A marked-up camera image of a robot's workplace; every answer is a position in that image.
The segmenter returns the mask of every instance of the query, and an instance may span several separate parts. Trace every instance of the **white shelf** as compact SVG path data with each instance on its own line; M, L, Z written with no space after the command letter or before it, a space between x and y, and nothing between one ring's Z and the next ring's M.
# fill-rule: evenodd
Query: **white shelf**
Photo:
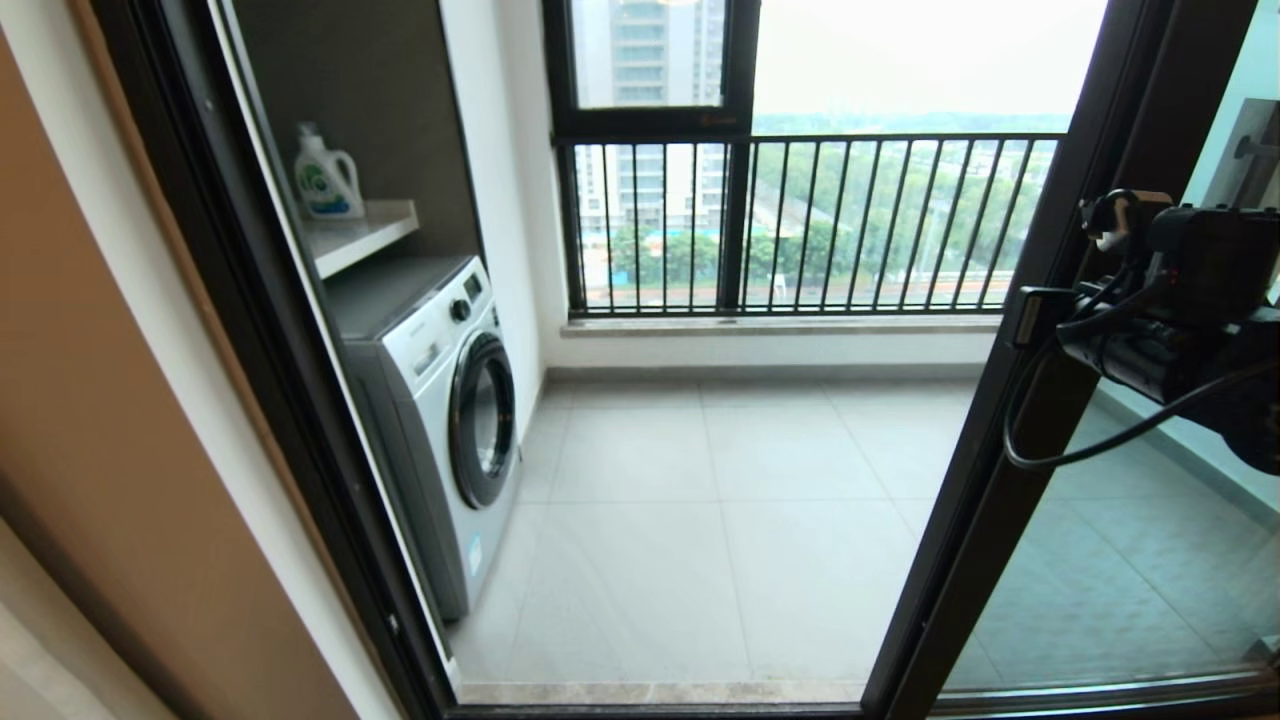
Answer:
M412 200L366 200L365 217L351 220L302 219L302 241L316 272L332 277L417 229Z

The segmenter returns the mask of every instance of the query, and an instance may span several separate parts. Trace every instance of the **sky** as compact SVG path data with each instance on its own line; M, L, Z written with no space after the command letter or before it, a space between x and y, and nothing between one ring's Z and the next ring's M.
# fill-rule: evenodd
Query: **sky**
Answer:
M755 113L1071 114L1105 0L763 0Z

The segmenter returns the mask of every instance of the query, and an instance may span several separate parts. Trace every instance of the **door frame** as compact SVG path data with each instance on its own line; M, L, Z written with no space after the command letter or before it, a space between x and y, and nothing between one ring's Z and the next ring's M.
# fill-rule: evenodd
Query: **door frame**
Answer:
M1025 357L1000 345L992 350L861 710L457 706L431 642L431 609L419 603L410 565L396 543L394 520L370 491L375 478L289 256L248 120L221 61L215 20L201 3L91 3L184 241L408 717L913 719L928 712L1048 479L1002 462L998 442L988 432L1009 395L1009 379ZM1236 8L1229 5L1234 4L1112 0L1082 92L1083 111L1073 119L1073 131L1079 126L1074 135L1083 140L1064 141L1046 187L1046 196L1073 201L1042 204L1015 284L1073 279L1084 247L1074 231L1062 228L1073 223L1075 197L1116 183L1152 188L1185 183L1234 64L1229 46L1234 42L1238 50L1248 26L1248 18L1240 23ZM1213 28L1224 35L1202 37ZM1184 47L1201 50L1179 56L1175 50ZM1192 76L1174 69L1189 67L1198 82L1179 86L1178 77ZM1185 113L1188 99L1207 106ZM1169 108L1179 108L1180 122L1162 128L1158 115L1164 111L1167 120ZM1166 146L1188 138L1190 145ZM1151 149L1158 152L1152 155ZM1064 378L1064 387L1085 396L1092 388L1082 368L1050 366L1042 379L1053 373ZM1024 416L1038 418L1043 427L1027 445L1047 454L1065 446L1083 405L1064 411L1036 389ZM992 521L1005 518L1015 521L1005 527ZM1243 697L1220 700L1212 711L1222 716L1256 711L1257 705Z
M1211 0L1108 5L1071 128L1028 231L1012 287L1071 287L1080 277L1114 269L1115 260L1094 252L1079 229L1075 200L1097 197L1114 187L1181 195L1235 67L1253 6ZM1016 323L1018 318L1006 314L997 338L1011 337L1006 333ZM987 703L984 715L1001 707L1080 707L1082 693L1070 692L966 693L954 703L940 697L1052 477L1051 470L1023 470L1004 457L1001 420L1011 401L1012 380L1030 355L1001 340L992 347L863 696L870 717L924 717L931 707L945 712L948 705L963 711L973 707L975 694ZM1019 414L1024 450L1033 456L1060 454L1097 379L1070 359L1046 363ZM1188 692L1170 692L1156 683L1133 685L1123 689L1135 712L1174 716L1189 701ZM1176 685L1204 691L1197 683ZM1215 693L1216 716L1274 710L1275 691L1260 694L1257 683L1242 682L1238 674L1213 687L1221 691ZM1084 696L1094 706L1111 697L1097 691ZM1143 710L1148 703L1151 707ZM1206 711L1197 705L1193 712L1204 716Z

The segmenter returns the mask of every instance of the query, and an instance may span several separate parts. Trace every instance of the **washing machine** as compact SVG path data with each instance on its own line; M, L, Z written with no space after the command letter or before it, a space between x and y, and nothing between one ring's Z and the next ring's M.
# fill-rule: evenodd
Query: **washing machine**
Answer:
M375 258L325 283L411 561L444 620L480 596L518 474L516 392L476 258Z

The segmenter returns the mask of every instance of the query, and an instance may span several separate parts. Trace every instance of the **metal railing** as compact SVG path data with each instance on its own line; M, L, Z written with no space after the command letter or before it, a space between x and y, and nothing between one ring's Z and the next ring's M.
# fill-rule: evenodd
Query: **metal railing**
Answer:
M559 142L571 315L998 311L1061 138Z

